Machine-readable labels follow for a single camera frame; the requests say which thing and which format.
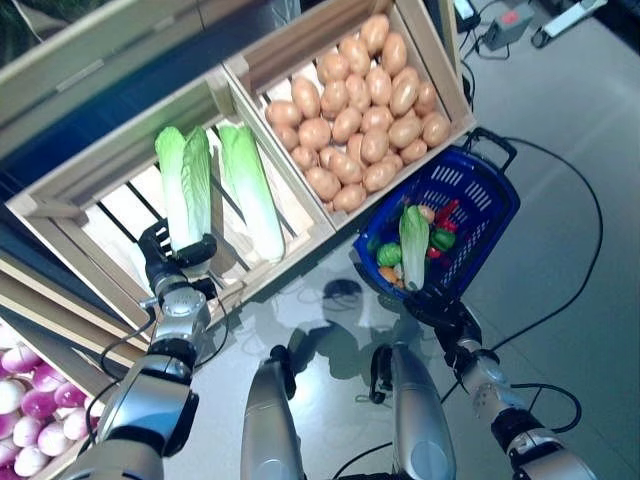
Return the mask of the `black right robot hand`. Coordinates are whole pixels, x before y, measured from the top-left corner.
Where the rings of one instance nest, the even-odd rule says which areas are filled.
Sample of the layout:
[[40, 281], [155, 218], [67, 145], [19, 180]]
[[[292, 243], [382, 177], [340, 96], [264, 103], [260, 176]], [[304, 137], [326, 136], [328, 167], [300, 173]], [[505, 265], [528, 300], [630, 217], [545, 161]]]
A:
[[406, 310], [419, 322], [434, 329], [439, 338], [458, 342], [482, 342], [481, 329], [470, 310], [459, 300], [414, 292], [403, 300]]

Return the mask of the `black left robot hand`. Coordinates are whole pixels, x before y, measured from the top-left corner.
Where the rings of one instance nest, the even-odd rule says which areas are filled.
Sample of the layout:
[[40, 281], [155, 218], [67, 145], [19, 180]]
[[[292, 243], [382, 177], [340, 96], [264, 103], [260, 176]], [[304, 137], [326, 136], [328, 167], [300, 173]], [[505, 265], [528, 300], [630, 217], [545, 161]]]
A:
[[145, 229], [137, 242], [145, 259], [145, 273], [152, 291], [165, 277], [181, 275], [185, 268], [208, 261], [217, 249], [211, 234], [204, 234], [199, 241], [176, 251], [170, 244], [163, 244], [167, 240], [171, 240], [168, 220], [162, 219]]

